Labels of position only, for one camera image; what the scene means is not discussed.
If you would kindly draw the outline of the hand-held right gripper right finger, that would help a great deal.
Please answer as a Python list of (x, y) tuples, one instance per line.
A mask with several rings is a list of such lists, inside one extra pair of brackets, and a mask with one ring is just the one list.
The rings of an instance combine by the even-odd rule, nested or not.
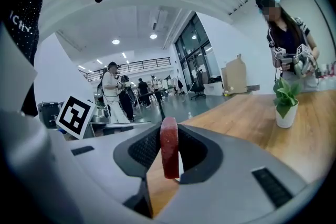
[(247, 140), (186, 125), (178, 132), (184, 172), (159, 224), (285, 224), (317, 191)]

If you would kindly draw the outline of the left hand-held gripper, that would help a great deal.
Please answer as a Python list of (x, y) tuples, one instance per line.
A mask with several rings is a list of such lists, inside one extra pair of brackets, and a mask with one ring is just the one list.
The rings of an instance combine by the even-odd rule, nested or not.
[(104, 106), (74, 96), (70, 96), (61, 106), (56, 124), (79, 140), (95, 137), (95, 129), (103, 126), (103, 136), (126, 131), (140, 134), (156, 126), (152, 122), (110, 124), (108, 111)]

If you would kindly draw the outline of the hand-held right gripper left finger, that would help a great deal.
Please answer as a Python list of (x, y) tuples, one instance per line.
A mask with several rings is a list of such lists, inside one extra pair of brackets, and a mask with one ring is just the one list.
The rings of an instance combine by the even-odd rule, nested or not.
[(160, 127), (66, 141), (50, 131), (52, 153), (79, 224), (161, 224), (152, 219), (146, 173)]

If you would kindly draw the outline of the red slice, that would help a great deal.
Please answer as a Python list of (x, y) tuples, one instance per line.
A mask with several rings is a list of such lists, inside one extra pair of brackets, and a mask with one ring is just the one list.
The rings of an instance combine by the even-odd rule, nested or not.
[(160, 128), (161, 158), (164, 176), (167, 179), (177, 179), (179, 175), (178, 127), (176, 119), (166, 117)]

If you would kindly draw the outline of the black balcony railing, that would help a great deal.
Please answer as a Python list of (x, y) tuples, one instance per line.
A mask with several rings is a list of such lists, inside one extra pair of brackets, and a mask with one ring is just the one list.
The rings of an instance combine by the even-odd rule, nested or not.
[[(132, 74), (136, 72), (141, 72), (144, 70), (147, 71), (147, 70), (154, 70), (158, 68), (166, 68), (170, 65), (171, 65), (170, 57), (164, 57), (164, 58), (156, 58), (156, 59), (150, 59), (150, 60), (125, 63), (122, 65), (119, 65), (118, 71), (121, 75), (124, 75), (124, 74)], [(96, 81), (102, 78), (103, 71), (104, 71), (104, 68), (98, 69), (95, 71), (84, 71), (82, 69), (79, 69), (79, 72), (89, 82), (93, 82), (93, 81)]]

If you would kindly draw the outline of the black office chair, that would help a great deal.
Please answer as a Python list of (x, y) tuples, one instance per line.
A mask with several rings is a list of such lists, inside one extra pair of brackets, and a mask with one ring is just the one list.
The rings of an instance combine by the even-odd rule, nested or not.
[(191, 91), (195, 94), (191, 97), (191, 100), (197, 99), (199, 97), (205, 97), (206, 94), (204, 93), (205, 87), (203, 84), (203, 70), (200, 69), (197, 73), (197, 81), (193, 83), (191, 86)]

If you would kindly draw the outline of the white storage box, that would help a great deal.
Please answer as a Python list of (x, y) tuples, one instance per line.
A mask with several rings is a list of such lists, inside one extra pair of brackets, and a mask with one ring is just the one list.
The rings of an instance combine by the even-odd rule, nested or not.
[(222, 82), (214, 82), (210, 84), (204, 84), (205, 95), (221, 96), (224, 94), (224, 88)]

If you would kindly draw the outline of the small green potted plant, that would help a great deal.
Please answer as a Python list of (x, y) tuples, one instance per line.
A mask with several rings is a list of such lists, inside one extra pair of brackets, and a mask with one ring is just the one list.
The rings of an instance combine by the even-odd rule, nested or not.
[(276, 95), (273, 100), (276, 109), (276, 123), (280, 128), (290, 128), (296, 117), (299, 103), (297, 95), (301, 92), (301, 85), (297, 82), (290, 85), (280, 77), (275, 82), (273, 91)]

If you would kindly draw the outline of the black framed glass doors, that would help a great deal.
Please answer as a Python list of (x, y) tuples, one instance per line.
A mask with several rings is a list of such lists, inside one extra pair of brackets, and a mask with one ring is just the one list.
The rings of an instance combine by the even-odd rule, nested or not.
[(221, 73), (213, 47), (197, 14), (194, 14), (175, 42), (186, 88), (220, 82)]

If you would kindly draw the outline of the ceiling air conditioner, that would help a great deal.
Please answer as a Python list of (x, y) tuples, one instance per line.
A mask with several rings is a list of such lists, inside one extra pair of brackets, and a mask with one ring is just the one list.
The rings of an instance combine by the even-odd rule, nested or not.
[(154, 32), (161, 31), (164, 28), (168, 11), (161, 9), (153, 9), (150, 11), (149, 25)]

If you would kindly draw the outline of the brown cardboard box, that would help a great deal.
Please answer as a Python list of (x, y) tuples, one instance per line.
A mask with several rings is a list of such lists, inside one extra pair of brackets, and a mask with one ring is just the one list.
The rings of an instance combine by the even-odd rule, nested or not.
[(240, 94), (247, 92), (246, 65), (238, 54), (232, 61), (221, 68), (225, 94)]

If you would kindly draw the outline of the silver flask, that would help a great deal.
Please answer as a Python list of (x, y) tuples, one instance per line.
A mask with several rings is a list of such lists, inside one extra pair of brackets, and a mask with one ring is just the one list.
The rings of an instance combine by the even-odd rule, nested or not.
[(293, 68), (295, 70), (295, 74), (299, 78), (303, 78), (303, 76), (307, 72), (307, 65), (306, 65), (306, 63), (303, 60), (301, 60), (300, 57), (297, 56), (297, 55), (293, 56), (292, 63), (293, 63)]

